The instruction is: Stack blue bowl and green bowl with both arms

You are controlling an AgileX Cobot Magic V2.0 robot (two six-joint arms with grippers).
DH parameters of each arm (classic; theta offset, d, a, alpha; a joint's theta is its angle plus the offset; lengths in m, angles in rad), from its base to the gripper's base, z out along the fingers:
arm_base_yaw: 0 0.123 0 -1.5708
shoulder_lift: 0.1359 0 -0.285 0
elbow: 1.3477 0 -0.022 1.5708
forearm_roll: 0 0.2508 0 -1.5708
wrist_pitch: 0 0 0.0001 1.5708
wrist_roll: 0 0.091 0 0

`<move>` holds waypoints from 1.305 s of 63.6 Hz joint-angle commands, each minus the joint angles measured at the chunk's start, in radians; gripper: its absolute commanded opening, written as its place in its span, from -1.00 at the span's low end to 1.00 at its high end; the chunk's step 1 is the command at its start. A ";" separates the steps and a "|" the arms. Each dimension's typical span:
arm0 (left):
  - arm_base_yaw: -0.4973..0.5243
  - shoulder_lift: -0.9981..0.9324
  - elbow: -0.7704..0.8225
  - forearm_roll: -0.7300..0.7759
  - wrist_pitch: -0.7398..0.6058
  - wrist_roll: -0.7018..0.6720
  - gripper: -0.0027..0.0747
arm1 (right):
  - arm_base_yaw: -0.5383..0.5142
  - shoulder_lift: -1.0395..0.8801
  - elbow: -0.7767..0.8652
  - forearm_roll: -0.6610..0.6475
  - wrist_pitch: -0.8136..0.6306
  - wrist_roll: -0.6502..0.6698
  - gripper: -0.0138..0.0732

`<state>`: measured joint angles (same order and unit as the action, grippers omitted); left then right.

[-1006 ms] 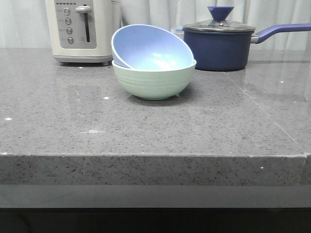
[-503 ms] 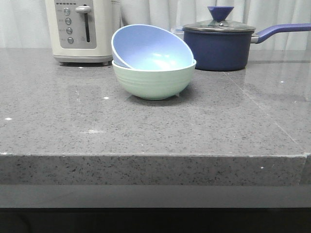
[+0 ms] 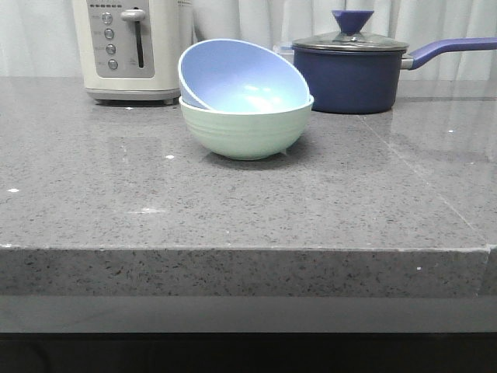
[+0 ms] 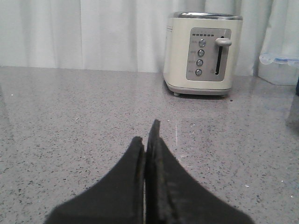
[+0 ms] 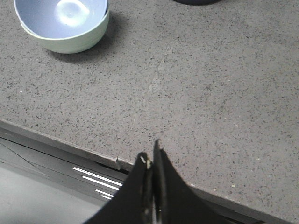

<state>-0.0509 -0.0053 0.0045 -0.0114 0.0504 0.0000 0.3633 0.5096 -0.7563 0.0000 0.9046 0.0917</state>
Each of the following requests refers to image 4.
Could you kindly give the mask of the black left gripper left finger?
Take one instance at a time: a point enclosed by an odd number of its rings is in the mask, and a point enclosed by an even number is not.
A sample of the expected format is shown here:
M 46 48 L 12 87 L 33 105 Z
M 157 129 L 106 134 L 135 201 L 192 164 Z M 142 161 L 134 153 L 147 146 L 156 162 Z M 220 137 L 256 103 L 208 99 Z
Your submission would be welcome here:
M 141 224 L 145 151 L 134 137 L 117 164 L 85 192 L 57 206 L 47 224 Z

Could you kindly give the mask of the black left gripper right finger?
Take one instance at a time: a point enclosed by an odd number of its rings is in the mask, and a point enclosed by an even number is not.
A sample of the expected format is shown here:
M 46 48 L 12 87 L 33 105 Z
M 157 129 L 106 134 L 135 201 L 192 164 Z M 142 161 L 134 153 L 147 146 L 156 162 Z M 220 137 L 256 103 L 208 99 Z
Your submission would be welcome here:
M 252 224 L 247 214 L 201 186 L 180 165 L 154 120 L 146 151 L 146 223 Z

